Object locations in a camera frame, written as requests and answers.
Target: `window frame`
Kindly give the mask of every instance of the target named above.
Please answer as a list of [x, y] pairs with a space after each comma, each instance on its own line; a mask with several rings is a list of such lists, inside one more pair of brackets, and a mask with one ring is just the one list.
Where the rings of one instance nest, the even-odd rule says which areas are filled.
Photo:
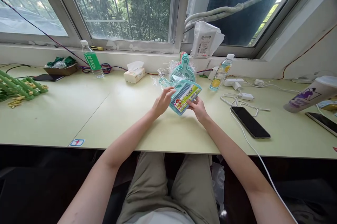
[[[293, 7], [296, 5], [298, 0], [283, 0], [285, 2], [280, 10], [274, 15], [275, 18], [269, 18], [269, 25], [265, 25], [265, 27], [259, 33], [256, 44], [250, 47], [246, 46], [231, 46], [231, 45], [220, 45], [218, 49], [214, 52], [213, 56], [226, 56], [228, 53], [235, 54], [235, 57], [238, 58], [248, 58], [248, 59], [259, 59], [262, 57], [263, 53], [268, 49], [267, 42], [272, 38], [273, 33], [277, 30], [277, 28], [281, 25], [281, 23], [285, 20], [287, 15], [291, 12]], [[191, 53], [192, 43], [181, 43], [181, 50]]]
[[80, 37], [87, 40], [90, 45], [104, 47], [111, 50], [128, 50], [140, 52], [179, 53], [183, 30], [177, 27], [185, 21], [185, 13], [188, 0], [171, 0], [168, 43], [135, 40], [107, 40], [91, 38], [85, 24], [84, 17], [76, 0], [63, 0]]
[[[48, 0], [56, 16], [63, 25], [68, 37], [51, 36], [57, 42], [67, 47], [81, 47], [79, 40], [87, 40], [90, 45], [104, 47], [112, 50], [126, 50], [134, 52], [154, 52], [177, 54], [180, 51], [191, 52], [192, 43], [182, 42], [184, 36], [184, 21], [189, 0], [171, 0], [170, 20], [169, 20], [169, 40], [168, 43], [154, 41], [134, 41], [134, 40], [104, 40], [92, 39], [84, 22], [81, 10], [76, 0]], [[299, 0], [282, 0], [284, 4], [279, 11], [275, 11], [275, 18], [270, 18], [269, 25], [261, 30], [256, 38], [256, 44], [251, 47], [245, 46], [219, 46], [213, 56], [226, 56], [234, 53], [236, 57], [259, 59], [267, 51], [269, 46], [277, 39], [275, 32], [284, 22], [291, 10]], [[55, 45], [45, 35], [0, 33], [1, 42]]]
[[[69, 18], [69, 15], [66, 9], [64, 8], [62, 1], [48, 0], [48, 2], [68, 35], [68, 36], [51, 35], [51, 37], [64, 46], [69, 47], [80, 46], [79, 36], [76, 31], [76, 28], [74, 27], [72, 20]], [[45, 35], [0, 32], [0, 37], [1, 42], [58, 46]]]

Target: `white wall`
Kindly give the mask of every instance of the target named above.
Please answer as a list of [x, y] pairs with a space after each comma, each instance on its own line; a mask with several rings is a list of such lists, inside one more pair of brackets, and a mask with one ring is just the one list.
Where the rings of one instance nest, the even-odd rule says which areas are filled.
[[[275, 32], [275, 41], [261, 60], [236, 59], [230, 74], [260, 78], [280, 78], [283, 68], [312, 44], [318, 41], [337, 23], [337, 0], [300, 0], [284, 23]], [[81, 50], [69, 48], [83, 58]], [[67, 57], [69, 52], [61, 48], [0, 44], [0, 63], [24, 63], [44, 66], [56, 56]], [[337, 27], [309, 52], [290, 65], [285, 78], [294, 78], [321, 70], [337, 73]], [[166, 68], [178, 55], [150, 54], [122, 51], [97, 52], [101, 63], [126, 67], [126, 64], [141, 60], [148, 72]], [[211, 57], [209, 68], [219, 65], [221, 57]], [[192, 59], [197, 70], [204, 70], [209, 59]]]

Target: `light green desk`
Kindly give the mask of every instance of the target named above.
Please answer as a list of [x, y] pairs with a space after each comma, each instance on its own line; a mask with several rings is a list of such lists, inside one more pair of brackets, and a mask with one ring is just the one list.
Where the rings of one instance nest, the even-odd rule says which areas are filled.
[[[29, 68], [24, 67], [11, 70], [10, 73], [13, 76], [24, 76], [24, 71], [25, 74], [31, 74], [28, 73]], [[200, 97], [209, 115], [248, 155], [256, 155], [232, 118], [229, 106], [220, 100], [221, 94], [234, 93], [234, 89], [222, 86], [217, 93], [213, 93], [208, 90], [210, 80], [197, 77], [197, 82], [203, 88]], [[296, 90], [307, 86], [290, 81], [273, 83]], [[25, 102], [21, 107], [9, 109], [0, 103], [0, 144], [66, 147], [77, 138], [85, 139], [83, 148], [105, 149], [140, 119], [161, 93], [161, 88], [153, 85], [151, 76], [147, 75], [137, 84], [131, 84], [125, 82], [123, 72], [112, 72], [100, 80], [91, 74], [76, 73], [48, 85], [48, 94]], [[282, 106], [295, 93], [281, 91], [276, 87], [244, 87], [244, 92], [255, 97], [251, 102], [254, 106], [271, 109], [270, 112], [260, 111], [256, 117], [270, 133], [271, 139], [257, 140], [247, 134], [248, 140], [260, 155], [337, 159], [337, 152], [333, 149], [333, 146], [337, 147], [337, 137], [304, 114], [306, 111], [317, 113], [316, 107], [292, 114]], [[323, 113], [337, 122], [337, 117], [332, 113]], [[179, 117], [171, 109], [167, 109], [155, 121], [137, 150], [219, 153], [192, 111], [188, 110]]]

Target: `left hand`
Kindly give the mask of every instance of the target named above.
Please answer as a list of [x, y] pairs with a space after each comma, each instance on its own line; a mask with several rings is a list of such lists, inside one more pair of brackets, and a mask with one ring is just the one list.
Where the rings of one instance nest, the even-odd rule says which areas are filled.
[[166, 109], [168, 108], [171, 102], [171, 96], [175, 92], [176, 92], [176, 89], [174, 89], [174, 87], [172, 86], [166, 87], [161, 93], [161, 95], [156, 99], [151, 109], [154, 115], [156, 116], [156, 118], [166, 111]]

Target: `window glass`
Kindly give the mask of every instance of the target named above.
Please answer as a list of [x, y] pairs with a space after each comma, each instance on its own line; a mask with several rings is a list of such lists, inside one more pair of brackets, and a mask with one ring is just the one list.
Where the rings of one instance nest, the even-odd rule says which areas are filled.
[[76, 0], [95, 39], [167, 42], [171, 0]]
[[[4, 1], [48, 35], [67, 36], [48, 0]], [[0, 2], [0, 32], [43, 35], [3, 2]]]
[[193, 42], [193, 23], [203, 20], [220, 28], [225, 35], [222, 45], [254, 46], [285, 1], [189, 0], [187, 17], [201, 14], [185, 22], [183, 42]]

